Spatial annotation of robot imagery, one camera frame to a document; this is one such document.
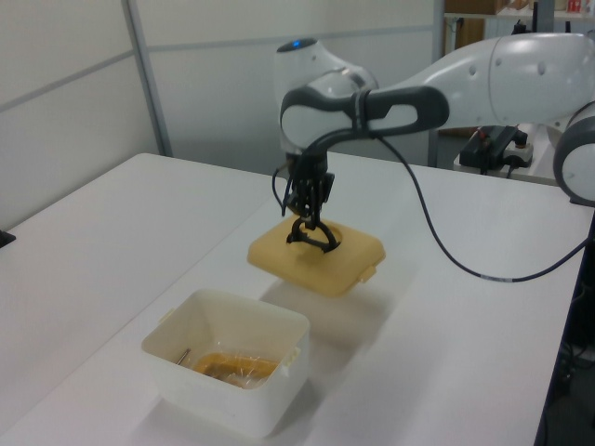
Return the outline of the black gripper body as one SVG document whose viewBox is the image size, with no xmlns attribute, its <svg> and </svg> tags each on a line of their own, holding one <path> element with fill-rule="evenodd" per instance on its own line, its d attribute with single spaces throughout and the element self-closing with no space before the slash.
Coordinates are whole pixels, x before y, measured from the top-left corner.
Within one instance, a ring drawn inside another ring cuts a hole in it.
<svg viewBox="0 0 595 446">
<path fill-rule="evenodd" d="M 290 177 L 294 180 L 323 177 L 327 173 L 328 162 L 325 154 L 290 155 Z"/>
</svg>

